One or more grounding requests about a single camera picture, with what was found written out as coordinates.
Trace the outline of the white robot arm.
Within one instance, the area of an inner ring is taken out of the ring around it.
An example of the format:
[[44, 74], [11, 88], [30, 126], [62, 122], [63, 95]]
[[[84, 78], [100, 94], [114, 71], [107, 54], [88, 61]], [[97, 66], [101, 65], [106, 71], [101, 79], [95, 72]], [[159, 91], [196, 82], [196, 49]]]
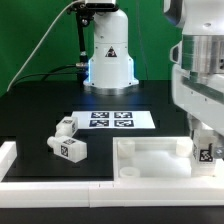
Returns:
[[[128, 54], [128, 19], [116, 0], [85, 0], [94, 13], [94, 53], [84, 86], [119, 94], [138, 84]], [[163, 0], [165, 18], [182, 30], [170, 49], [172, 97], [188, 113], [194, 148], [224, 159], [224, 0]]]

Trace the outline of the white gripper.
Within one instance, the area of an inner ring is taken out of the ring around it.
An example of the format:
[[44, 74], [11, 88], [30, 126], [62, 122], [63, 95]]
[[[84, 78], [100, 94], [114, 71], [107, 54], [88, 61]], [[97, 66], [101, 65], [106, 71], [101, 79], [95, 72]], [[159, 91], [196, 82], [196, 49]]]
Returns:
[[[202, 123], [224, 136], [224, 77], [215, 74], [207, 85], [194, 83], [189, 72], [175, 64], [172, 68], [172, 98], [187, 113], [189, 134], [195, 138]], [[216, 159], [224, 158], [224, 146], [214, 148]]]

